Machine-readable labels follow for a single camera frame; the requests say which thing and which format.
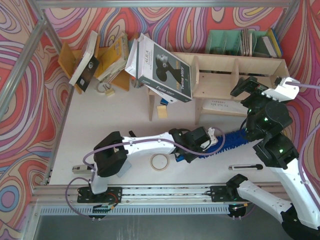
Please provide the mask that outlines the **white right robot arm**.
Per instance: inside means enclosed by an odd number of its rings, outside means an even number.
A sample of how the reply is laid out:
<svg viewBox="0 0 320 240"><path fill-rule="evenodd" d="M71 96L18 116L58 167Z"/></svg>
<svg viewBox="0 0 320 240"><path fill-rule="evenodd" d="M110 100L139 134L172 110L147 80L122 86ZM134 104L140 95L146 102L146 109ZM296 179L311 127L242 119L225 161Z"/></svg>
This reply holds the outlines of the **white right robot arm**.
<svg viewBox="0 0 320 240"><path fill-rule="evenodd" d="M256 77L241 77L232 89L247 108L244 137L255 142L255 154L278 178L289 200L263 190L247 177L237 174L224 186L212 186L207 193L213 202L251 202L276 218L294 240L320 237L320 198L303 170L303 153L298 151L283 130L292 124L287 103L299 93L299 81L278 77L275 88L258 82Z"/></svg>

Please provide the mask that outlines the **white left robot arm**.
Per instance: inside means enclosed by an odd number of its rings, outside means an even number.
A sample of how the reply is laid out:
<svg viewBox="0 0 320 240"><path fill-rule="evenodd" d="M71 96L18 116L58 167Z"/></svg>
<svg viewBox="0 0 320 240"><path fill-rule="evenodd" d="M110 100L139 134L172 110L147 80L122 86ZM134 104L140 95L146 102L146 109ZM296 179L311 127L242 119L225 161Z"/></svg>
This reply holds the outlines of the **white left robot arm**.
<svg viewBox="0 0 320 240"><path fill-rule="evenodd" d="M93 194L102 194L108 189L109 177L117 175L130 158L145 155L177 155L188 163L218 143L215 129L198 127L195 130L173 128L159 135L136 137L121 136L111 132L93 148L94 174L90 187Z"/></svg>

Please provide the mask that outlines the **blue microfiber duster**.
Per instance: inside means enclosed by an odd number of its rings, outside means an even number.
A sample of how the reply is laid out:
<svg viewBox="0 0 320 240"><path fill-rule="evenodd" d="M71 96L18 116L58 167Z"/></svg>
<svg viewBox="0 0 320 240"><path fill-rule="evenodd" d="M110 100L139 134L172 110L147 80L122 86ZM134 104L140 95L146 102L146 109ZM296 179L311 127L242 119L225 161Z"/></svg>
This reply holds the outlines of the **blue microfiber duster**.
<svg viewBox="0 0 320 240"><path fill-rule="evenodd" d="M222 145L223 137L220 135L217 137L217 140L217 144L212 145L208 150L206 150L206 153L211 153L210 156L213 155L212 153L223 153L249 143L249 141L245 139L245 129L236 130L225 134L224 145L219 151L218 149Z"/></svg>

